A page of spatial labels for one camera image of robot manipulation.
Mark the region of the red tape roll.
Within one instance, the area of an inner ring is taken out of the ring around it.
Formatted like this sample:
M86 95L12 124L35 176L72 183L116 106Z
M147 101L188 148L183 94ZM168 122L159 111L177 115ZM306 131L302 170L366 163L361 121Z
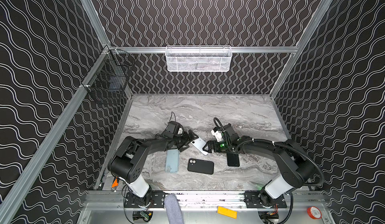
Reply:
M307 209L307 214L311 219L314 219L314 220L322 219L322 212L317 207L309 207Z

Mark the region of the orange handled tool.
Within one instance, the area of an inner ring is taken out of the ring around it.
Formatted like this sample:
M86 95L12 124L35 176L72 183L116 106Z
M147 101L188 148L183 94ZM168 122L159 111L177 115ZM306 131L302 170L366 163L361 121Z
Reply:
M115 178L112 185L111 185L111 191L116 192L118 186L119 186L119 180L117 178Z

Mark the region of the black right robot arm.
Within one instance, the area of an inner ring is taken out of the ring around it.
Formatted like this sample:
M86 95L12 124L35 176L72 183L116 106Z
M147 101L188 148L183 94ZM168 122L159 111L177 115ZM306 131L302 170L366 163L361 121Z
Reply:
M280 174L260 190L259 199L264 206L271 206L282 194L303 186L322 186L325 180L321 168L292 139L274 142L242 136L229 144L208 141L203 150L209 153L255 154L275 161Z

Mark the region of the black phone case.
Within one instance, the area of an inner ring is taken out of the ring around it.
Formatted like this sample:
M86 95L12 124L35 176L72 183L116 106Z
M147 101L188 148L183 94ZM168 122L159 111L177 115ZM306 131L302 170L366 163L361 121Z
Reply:
M187 164L187 170L194 173L214 174L214 163L212 161L190 158Z

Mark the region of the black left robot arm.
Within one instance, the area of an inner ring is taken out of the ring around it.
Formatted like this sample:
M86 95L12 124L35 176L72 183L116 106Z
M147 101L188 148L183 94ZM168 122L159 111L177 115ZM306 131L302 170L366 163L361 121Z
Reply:
M128 136L114 152L107 168L115 178L124 181L136 197L143 198L150 189L149 184L141 176L147 157L174 147L184 151L196 139L198 135L191 130L183 131L181 134L157 134L149 139Z

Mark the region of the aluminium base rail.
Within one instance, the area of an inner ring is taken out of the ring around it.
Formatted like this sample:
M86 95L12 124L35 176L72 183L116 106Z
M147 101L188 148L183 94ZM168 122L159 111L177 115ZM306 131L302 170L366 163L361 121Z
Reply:
M235 211L270 211L257 201L256 191L154 191L149 204L139 206L121 193L92 191L88 194L85 211L164 211L166 196L175 195L183 211L215 211L225 207Z

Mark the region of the light blue phone case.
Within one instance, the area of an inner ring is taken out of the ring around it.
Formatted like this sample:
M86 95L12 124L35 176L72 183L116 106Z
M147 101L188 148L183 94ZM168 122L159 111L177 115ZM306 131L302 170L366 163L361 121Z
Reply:
M170 149L166 152L165 172L177 173L179 169L179 150Z

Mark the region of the dark blue smartphone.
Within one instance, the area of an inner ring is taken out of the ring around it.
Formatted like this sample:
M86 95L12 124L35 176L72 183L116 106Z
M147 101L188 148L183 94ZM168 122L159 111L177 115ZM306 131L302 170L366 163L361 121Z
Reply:
M239 154L237 154L237 153L227 153L227 166L229 166L229 167L239 167L240 166Z

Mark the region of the yellow block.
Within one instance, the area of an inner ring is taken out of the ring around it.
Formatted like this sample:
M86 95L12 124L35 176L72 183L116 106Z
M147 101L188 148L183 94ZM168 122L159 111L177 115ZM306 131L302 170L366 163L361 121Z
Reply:
M238 213L236 211L225 207L218 207L217 213L233 219L237 219L237 216L238 216Z

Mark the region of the white smartphone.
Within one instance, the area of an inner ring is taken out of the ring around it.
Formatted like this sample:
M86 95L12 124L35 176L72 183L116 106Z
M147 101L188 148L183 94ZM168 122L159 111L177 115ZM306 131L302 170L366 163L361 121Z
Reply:
M190 142L200 153L202 153L204 156L208 155L208 152L203 150L203 148L206 145L206 142L198 137L197 139Z

